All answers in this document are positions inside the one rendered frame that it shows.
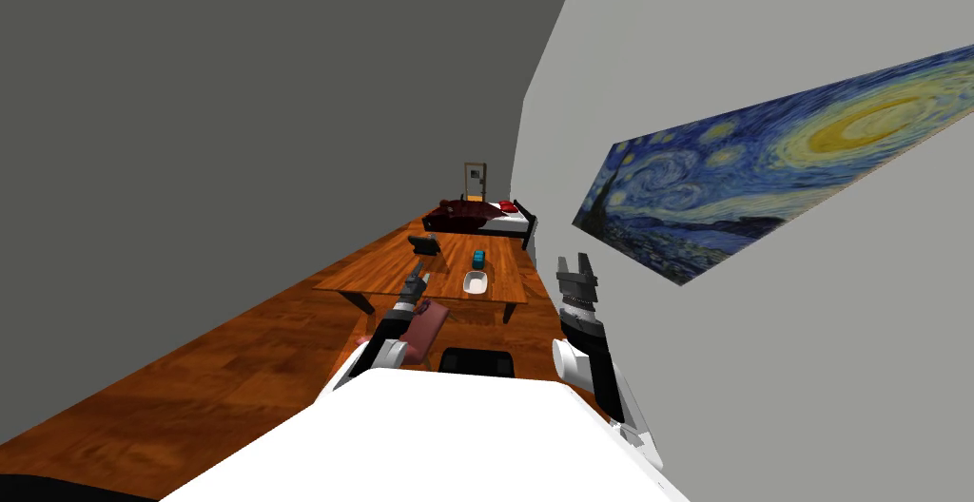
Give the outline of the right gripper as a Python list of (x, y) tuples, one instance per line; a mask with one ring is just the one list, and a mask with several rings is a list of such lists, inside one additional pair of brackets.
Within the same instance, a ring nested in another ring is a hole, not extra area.
[(598, 302), (596, 288), (597, 277), (588, 255), (577, 253), (579, 273), (572, 273), (565, 257), (557, 258), (557, 273), (559, 292), (566, 305), (579, 309), (594, 309)]

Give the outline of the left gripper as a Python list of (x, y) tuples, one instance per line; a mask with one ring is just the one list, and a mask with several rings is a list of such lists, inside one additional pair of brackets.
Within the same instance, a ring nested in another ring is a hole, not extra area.
[(431, 273), (425, 273), (422, 276), (423, 266), (423, 262), (419, 261), (412, 270), (412, 274), (407, 277), (403, 289), (400, 291), (400, 302), (402, 304), (415, 307), (427, 290)]

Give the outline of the brown wooden table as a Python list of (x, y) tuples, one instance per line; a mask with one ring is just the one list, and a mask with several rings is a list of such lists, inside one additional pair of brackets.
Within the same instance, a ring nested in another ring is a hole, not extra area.
[[(528, 302), (516, 259), (524, 254), (512, 239), (480, 235), (439, 234), (440, 252), (434, 257), (413, 253), (407, 240), (416, 234), (408, 229), (381, 243), (375, 249), (344, 266), (337, 273), (326, 276), (314, 286), (316, 290), (337, 293), (370, 313), (368, 300), (373, 295), (395, 296), (402, 289), (407, 276), (422, 264), (422, 275), (429, 274), (424, 296), (440, 301), (464, 301), (476, 304), (502, 305), (503, 321), (508, 322), (517, 306)], [(485, 252), (486, 277), (483, 292), (464, 291), (466, 274), (473, 272), (473, 256)]]

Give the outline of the red-brown chair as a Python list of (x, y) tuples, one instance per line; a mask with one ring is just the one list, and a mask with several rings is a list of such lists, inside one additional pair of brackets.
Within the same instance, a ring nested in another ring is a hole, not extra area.
[(450, 310), (429, 299), (398, 300), (380, 319), (351, 369), (357, 376), (370, 368), (428, 364), (428, 354)]

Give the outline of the bed with dark red cover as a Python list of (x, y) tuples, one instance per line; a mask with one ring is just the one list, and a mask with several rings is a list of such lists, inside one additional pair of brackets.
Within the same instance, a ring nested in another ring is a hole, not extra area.
[(479, 235), (521, 241), (527, 249), (537, 217), (518, 201), (490, 203), (465, 199), (441, 200), (421, 218), (425, 230), (435, 233)]

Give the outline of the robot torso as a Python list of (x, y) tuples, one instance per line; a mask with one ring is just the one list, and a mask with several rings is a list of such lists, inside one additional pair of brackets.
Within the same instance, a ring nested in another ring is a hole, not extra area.
[(608, 423), (577, 393), (591, 361), (553, 344), (558, 381), (373, 369), (162, 502), (689, 502), (634, 405)]

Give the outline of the blue and yellow swirl painting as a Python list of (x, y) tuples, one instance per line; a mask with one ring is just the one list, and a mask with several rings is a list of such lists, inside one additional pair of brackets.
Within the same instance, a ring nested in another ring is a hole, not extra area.
[(974, 112), (974, 45), (614, 144), (574, 225), (678, 285)]

